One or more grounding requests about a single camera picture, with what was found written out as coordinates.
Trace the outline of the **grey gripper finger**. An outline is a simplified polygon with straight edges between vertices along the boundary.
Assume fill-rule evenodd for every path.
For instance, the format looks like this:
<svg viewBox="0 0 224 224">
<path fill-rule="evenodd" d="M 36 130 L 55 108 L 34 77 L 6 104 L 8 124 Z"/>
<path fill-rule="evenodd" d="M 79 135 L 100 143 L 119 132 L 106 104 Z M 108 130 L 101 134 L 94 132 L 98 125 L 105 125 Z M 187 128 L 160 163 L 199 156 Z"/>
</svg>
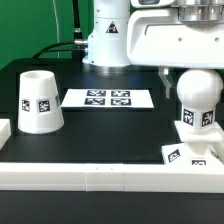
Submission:
<svg viewBox="0 0 224 224">
<path fill-rule="evenodd" d="M 167 99 L 176 98 L 176 84 L 173 79 L 172 69 L 169 67 L 160 67 L 158 75 L 165 87 L 165 95 Z"/>
</svg>

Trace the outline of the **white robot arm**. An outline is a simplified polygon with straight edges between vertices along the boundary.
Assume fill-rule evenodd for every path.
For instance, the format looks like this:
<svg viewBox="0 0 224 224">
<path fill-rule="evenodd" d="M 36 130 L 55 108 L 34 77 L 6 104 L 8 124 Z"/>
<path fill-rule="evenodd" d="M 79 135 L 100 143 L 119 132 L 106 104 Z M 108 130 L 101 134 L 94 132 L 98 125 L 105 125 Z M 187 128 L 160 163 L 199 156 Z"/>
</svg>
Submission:
<svg viewBox="0 0 224 224">
<path fill-rule="evenodd" d="M 83 62 L 104 73 L 129 66 L 224 69 L 224 0 L 93 0 Z"/>
</svg>

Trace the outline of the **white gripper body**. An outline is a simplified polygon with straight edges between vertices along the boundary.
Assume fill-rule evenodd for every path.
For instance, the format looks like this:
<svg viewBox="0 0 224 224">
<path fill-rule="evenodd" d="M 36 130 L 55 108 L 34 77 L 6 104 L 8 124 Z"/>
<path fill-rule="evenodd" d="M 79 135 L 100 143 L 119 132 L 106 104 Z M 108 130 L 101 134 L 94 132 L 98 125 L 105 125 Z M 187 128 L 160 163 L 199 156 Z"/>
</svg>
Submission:
<svg viewBox="0 0 224 224">
<path fill-rule="evenodd" d="M 132 64 L 224 68 L 224 0 L 131 0 L 131 5 Z"/>
</svg>

